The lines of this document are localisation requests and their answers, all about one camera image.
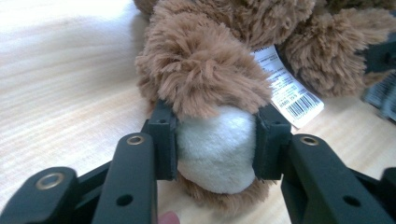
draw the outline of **light wood tabletop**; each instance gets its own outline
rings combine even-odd
[[[0,210],[31,175],[67,166],[78,175],[110,161],[148,117],[134,58],[149,24],[131,0],[0,1]],[[323,138],[344,163],[379,178],[396,165],[396,125],[358,97],[324,99],[294,133]],[[159,213],[181,223],[290,223],[280,184],[237,217],[195,203],[159,181]]]

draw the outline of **label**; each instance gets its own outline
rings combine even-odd
[[[286,69],[275,46],[257,49],[252,55],[262,70],[271,74],[273,105],[293,126],[302,128],[323,110],[323,102]]]

